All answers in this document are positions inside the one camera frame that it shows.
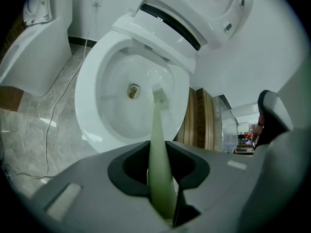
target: green brush handle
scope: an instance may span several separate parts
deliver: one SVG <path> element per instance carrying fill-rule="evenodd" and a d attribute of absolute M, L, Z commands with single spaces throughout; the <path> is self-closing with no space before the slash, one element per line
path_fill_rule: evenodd
<path fill-rule="evenodd" d="M 177 197 L 162 130 L 160 102 L 155 103 L 149 152 L 148 185 L 153 207 L 164 219 L 173 219 Z"/>

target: white cable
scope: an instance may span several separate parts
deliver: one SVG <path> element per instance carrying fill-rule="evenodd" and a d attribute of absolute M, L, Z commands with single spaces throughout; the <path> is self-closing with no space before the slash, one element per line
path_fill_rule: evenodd
<path fill-rule="evenodd" d="M 92 26 L 92 19 L 93 19 L 93 12 L 94 12 L 94 6 L 97 6 L 97 4 L 93 4 L 92 5 L 92 15 L 91 15 L 91 22 L 89 24 L 89 29 L 88 29 L 88 32 L 87 32 L 87 37 L 86 37 L 86 44 L 87 44 L 87 40 L 88 40 L 88 35 L 89 35 L 89 32 L 91 30 L 91 26 Z M 81 63 L 79 64 L 78 68 L 76 69 L 76 71 L 74 72 L 73 76 L 71 77 L 71 79 L 69 80 L 64 92 L 62 93 L 62 95 L 59 97 L 59 99 L 56 101 L 55 105 L 53 106 L 53 109 L 52 109 L 52 115 L 51 115 L 51 119 L 50 119 L 50 122 L 49 122 L 49 125 L 47 127 L 47 130 L 45 131 L 45 163 L 46 163 L 46 171 L 45 171 L 45 174 L 42 175 L 42 176 L 34 176 L 34 175 L 30 175 L 28 173 L 25 173 L 25 172 L 21 172 L 21 173 L 17 173 L 16 176 L 18 175 L 26 175 L 26 176 L 29 176 L 29 177 L 32 177 L 32 178 L 35 178 L 35 179 L 41 179 L 41 178 L 52 178 L 52 177 L 55 177 L 55 176 L 47 176 L 48 172 L 49 172 L 49 164 L 48 164 L 48 148 L 47 148 L 47 142 L 48 142 L 48 131 L 49 131 L 49 128 L 50 128 L 50 125 L 51 125 L 51 122 L 52 122 L 52 119 L 53 119 L 53 115 L 54 115 L 54 110 L 55 110 L 55 107 L 56 105 L 58 104 L 58 102 L 61 100 L 61 98 L 63 97 L 63 95 L 65 94 L 65 92 L 67 91 L 71 81 L 73 80 L 74 76 L 76 76 L 76 74 L 78 73 L 78 71 L 80 70 L 80 67 L 84 61 L 84 59 L 86 58 L 86 44 L 84 46 L 84 56 L 83 56 L 83 60 L 81 61 Z"/>

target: toilet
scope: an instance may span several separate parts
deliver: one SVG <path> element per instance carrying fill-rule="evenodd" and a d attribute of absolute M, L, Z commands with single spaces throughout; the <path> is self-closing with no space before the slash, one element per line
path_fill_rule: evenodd
<path fill-rule="evenodd" d="M 72 0 L 27 0 L 23 19 L 28 27 L 0 64 L 0 86 L 43 96 L 72 56 L 67 34 Z"/>
<path fill-rule="evenodd" d="M 196 59 L 238 32 L 251 6 L 252 0 L 132 0 L 130 12 L 92 48 L 78 75 L 76 116 L 91 146 L 101 153 L 150 140 L 157 83 L 167 97 L 164 138 L 173 140 Z"/>

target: marble floor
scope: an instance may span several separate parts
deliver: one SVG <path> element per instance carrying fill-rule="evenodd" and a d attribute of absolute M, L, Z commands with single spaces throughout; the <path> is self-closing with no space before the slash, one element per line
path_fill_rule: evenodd
<path fill-rule="evenodd" d="M 34 179 L 26 172 L 41 176 L 45 173 L 45 133 L 52 108 L 66 88 L 83 59 L 84 47 L 71 45 L 72 58 L 64 66 L 50 91 L 43 97 L 24 93 L 17 112 L 0 109 L 4 167 L 13 187 L 30 198 L 49 178 Z M 57 104 L 47 137 L 49 172 L 54 176 L 76 161 L 97 152 L 82 136 L 74 110 L 76 75 Z"/>

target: person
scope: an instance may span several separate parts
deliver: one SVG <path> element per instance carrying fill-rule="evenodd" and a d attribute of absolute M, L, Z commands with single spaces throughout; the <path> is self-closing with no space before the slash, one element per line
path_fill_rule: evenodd
<path fill-rule="evenodd" d="M 252 144 L 255 146 L 256 145 L 256 142 L 257 142 L 257 138 L 261 135 L 262 133 L 262 129 L 263 129 L 263 125 L 264 125 L 264 115 L 261 114 L 259 115 L 259 118 L 258 118 L 258 124 L 255 128 L 255 132 L 253 134 L 253 137 L 252 137 Z"/>

